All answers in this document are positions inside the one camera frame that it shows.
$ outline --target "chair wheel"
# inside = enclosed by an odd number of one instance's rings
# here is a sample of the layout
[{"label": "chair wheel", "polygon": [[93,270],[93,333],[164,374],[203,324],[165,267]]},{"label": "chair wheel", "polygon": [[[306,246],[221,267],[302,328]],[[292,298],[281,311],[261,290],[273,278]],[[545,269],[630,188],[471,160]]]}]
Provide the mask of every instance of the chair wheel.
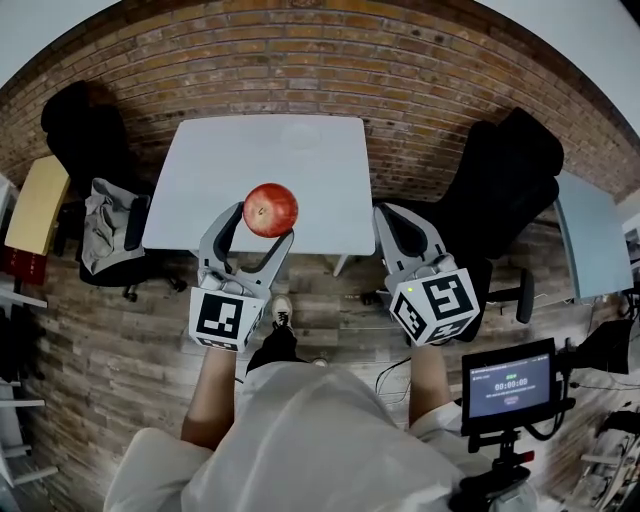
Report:
[{"label": "chair wheel", "polygon": [[183,292],[187,289],[187,283],[185,281],[178,280],[176,281],[176,284],[173,285],[173,289],[178,293]]}]

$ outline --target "white wall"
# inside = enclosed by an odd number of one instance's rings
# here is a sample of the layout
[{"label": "white wall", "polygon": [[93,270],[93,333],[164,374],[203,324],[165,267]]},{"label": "white wall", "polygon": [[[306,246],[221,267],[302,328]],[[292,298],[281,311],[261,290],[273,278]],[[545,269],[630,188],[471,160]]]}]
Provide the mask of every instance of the white wall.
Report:
[{"label": "white wall", "polygon": [[544,39],[640,134],[640,27],[618,0],[476,0]]},{"label": "white wall", "polygon": [[118,0],[0,0],[0,87],[45,46]]}]

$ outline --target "white shirt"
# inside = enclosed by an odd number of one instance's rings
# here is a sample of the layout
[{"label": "white shirt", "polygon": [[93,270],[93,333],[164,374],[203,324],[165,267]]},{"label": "white shirt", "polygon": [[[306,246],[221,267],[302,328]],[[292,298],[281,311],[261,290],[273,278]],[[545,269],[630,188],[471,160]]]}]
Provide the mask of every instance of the white shirt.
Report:
[{"label": "white shirt", "polygon": [[[354,375],[271,363],[247,376],[215,453],[157,429],[136,434],[104,510],[447,511],[457,483],[491,467],[459,426],[450,403],[401,431]],[[535,510],[525,497],[517,509]]]}]

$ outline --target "brick wall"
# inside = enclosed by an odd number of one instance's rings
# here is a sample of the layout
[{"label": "brick wall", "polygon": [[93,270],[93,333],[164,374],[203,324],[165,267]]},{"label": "brick wall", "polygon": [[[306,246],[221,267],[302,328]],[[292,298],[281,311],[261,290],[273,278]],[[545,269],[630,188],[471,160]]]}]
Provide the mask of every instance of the brick wall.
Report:
[{"label": "brick wall", "polygon": [[469,127],[521,106],[560,137],[565,168],[621,199],[640,143],[580,71],[472,0],[124,0],[36,56],[0,91],[0,172],[49,153],[46,100],[91,80],[113,93],[141,172],[157,176],[184,119],[361,117],[375,195],[434,200]]}]

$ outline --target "monitor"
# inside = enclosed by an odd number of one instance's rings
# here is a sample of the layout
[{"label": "monitor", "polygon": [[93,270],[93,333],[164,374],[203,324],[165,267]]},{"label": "monitor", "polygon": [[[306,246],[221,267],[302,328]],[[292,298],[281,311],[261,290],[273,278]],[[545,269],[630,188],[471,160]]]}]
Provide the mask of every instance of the monitor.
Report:
[{"label": "monitor", "polygon": [[469,417],[492,416],[549,401],[549,354],[471,370]]},{"label": "monitor", "polygon": [[462,434],[551,418],[560,399],[553,339],[462,358]]}]

